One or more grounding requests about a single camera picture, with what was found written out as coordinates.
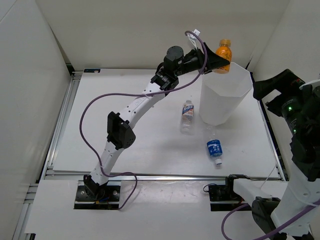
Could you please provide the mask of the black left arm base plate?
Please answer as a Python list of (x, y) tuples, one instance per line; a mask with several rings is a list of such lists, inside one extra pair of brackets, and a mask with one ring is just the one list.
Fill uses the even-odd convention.
[(83, 184), (78, 185), (74, 206), (75, 210), (117, 210), (121, 196), (119, 183), (107, 184), (97, 196), (91, 196)]

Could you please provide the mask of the clear bottle red-blue label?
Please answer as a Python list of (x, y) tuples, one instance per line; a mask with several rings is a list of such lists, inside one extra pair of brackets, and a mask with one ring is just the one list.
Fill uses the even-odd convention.
[(180, 132), (187, 135), (193, 134), (194, 128), (194, 104), (191, 100), (186, 100), (182, 106), (180, 119)]

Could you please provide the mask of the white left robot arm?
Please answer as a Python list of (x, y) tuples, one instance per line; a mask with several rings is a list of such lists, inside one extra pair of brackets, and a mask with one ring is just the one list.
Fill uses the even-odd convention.
[(206, 74), (225, 67), (230, 61), (215, 54), (206, 43), (202, 48), (192, 49), (189, 53), (179, 46), (170, 47), (157, 67), (155, 75), (141, 94), (134, 94), (132, 103), (120, 112), (111, 111), (107, 116), (107, 138), (102, 154), (95, 149), (98, 164), (94, 170), (83, 177), (85, 192), (94, 201), (107, 197), (107, 182), (112, 177), (111, 170), (120, 154), (136, 140), (134, 127), (139, 119), (157, 102), (170, 92), (178, 91), (178, 77), (193, 71)]

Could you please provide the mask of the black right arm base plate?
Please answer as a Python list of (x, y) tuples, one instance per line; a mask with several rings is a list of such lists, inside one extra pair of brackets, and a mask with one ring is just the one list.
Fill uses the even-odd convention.
[(230, 212), (246, 202), (226, 185), (210, 183), (203, 186), (203, 192), (209, 195), (211, 212)]

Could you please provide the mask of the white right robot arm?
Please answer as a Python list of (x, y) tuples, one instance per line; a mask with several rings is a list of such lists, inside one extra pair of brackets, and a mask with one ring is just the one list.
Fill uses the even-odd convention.
[(225, 179), (230, 200), (241, 197), (264, 238), (310, 240), (310, 222), (320, 206), (320, 82), (304, 82), (291, 70), (253, 84), (253, 97), (261, 100), (272, 91), (279, 95), (267, 109), (283, 118), (291, 132), (291, 174), (281, 198), (263, 192), (245, 175)]

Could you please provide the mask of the orange juice bottle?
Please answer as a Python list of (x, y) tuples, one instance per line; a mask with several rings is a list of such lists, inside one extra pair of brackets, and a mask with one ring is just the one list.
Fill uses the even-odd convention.
[[(218, 56), (232, 61), (232, 51), (231, 51), (231, 40), (230, 39), (221, 39), (219, 42), (219, 48), (215, 52)], [(217, 74), (227, 74), (230, 71), (230, 64), (222, 66), (214, 70)]]

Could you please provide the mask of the clear bottle blue label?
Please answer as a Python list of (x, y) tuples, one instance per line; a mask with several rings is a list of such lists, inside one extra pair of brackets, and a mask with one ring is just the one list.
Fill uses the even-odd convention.
[(217, 167), (222, 165), (223, 149), (218, 132), (212, 125), (207, 125), (206, 130), (206, 147), (208, 150), (208, 156), (214, 162)]

